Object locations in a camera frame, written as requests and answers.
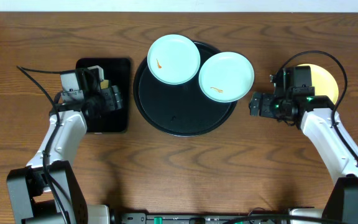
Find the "yellow plate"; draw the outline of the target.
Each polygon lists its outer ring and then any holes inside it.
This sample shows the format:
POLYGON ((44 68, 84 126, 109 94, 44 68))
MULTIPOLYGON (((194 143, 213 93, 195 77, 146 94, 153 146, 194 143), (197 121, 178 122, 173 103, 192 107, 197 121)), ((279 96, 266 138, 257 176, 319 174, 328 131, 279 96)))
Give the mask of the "yellow plate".
POLYGON ((311 69, 311 82, 316 96, 327 96, 333 104, 339 98, 339 88, 335 78, 323 67, 304 63, 300 66, 309 66, 311 69))

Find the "yellow green sponge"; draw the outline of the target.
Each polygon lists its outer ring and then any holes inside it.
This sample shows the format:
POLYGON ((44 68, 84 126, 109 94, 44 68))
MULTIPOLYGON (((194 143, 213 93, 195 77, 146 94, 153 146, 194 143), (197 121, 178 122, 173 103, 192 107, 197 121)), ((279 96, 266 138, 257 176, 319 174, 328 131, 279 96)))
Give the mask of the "yellow green sponge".
POLYGON ((109 87, 109 80, 103 80, 101 83, 100 83, 100 88, 103 90, 103 89, 106 89, 109 87))

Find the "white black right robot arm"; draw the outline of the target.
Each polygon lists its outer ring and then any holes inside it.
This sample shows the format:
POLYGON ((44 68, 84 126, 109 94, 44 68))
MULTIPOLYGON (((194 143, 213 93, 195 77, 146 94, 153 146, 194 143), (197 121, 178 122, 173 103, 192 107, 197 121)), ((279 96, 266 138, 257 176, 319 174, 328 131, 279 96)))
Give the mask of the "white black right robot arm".
POLYGON ((312 91, 255 92, 252 116, 274 118, 296 126, 313 143, 334 182, 325 208, 293 208, 286 223, 358 223, 358 146, 342 124, 335 104, 312 91))

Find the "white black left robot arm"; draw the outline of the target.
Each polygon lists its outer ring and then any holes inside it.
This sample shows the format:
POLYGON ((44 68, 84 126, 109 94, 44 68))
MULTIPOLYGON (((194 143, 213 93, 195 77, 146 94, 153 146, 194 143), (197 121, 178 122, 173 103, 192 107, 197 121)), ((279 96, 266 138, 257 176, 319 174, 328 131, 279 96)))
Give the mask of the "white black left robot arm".
POLYGON ((112 223, 107 205, 89 205, 71 165, 88 131, 85 110, 102 101, 111 109, 123 107, 118 86, 75 99, 83 90, 60 91, 53 101, 50 125, 35 156, 11 170, 7 188, 16 223, 112 223))

